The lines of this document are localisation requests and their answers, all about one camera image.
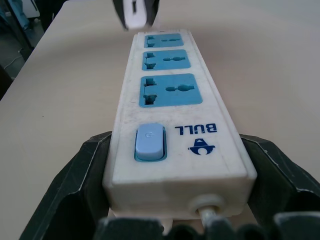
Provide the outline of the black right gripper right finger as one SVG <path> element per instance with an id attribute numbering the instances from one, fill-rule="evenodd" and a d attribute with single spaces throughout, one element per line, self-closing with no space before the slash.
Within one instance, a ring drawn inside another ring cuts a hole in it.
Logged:
<path id="1" fill-rule="evenodd" d="M 284 212 L 320 212 L 320 183 L 273 142 L 240 136 L 256 169 L 248 206 L 258 224 L 270 226 Z"/>

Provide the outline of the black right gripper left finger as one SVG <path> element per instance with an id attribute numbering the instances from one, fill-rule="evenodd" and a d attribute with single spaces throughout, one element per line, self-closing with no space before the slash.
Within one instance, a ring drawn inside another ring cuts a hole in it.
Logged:
<path id="1" fill-rule="evenodd" d="M 102 187 L 112 133 L 92 136 L 55 176 L 19 240 L 92 240 L 110 204 Z"/>

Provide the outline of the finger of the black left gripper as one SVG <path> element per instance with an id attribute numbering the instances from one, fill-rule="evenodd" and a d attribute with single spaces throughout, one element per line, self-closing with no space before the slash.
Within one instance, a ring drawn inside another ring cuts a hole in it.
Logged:
<path id="1" fill-rule="evenodd" d="M 158 14 L 160 0 L 143 0 L 143 4 L 146 16 L 146 21 L 143 26 L 152 27 Z"/>
<path id="2" fill-rule="evenodd" d="M 114 6 L 114 9 L 115 9 L 115 12 L 121 22 L 121 25 L 123 27 L 123 29 L 125 31 L 128 30 L 128 27 L 126 25 L 126 21 L 125 21 L 125 14 L 124 14 L 124 3 L 123 3 L 123 0 L 112 0 L 113 2 L 113 6 Z"/>

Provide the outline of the white charger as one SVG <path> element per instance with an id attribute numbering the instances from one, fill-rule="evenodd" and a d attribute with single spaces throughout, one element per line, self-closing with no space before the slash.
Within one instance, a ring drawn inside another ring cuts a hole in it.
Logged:
<path id="1" fill-rule="evenodd" d="M 142 29 L 147 23 L 145 0 L 122 0 L 125 25 L 129 30 Z"/>

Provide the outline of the white blue-socket power strip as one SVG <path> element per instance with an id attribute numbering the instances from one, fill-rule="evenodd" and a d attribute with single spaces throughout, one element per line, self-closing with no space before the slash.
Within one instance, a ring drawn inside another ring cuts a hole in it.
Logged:
<path id="1" fill-rule="evenodd" d="M 117 217 L 239 215 L 255 167 L 192 34 L 133 38 L 102 180 Z"/>

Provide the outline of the blue cloth object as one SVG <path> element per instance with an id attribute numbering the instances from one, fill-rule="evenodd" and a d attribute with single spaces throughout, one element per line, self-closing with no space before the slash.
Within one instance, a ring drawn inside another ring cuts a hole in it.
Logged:
<path id="1" fill-rule="evenodd" d="M 30 21 L 23 11 L 23 2 L 22 0 L 8 0 L 17 20 L 23 30 L 27 30 L 30 26 Z M 10 16 L 10 11 L 5 10 L 0 4 L 0 19 L 4 20 L 8 24 L 8 17 Z"/>

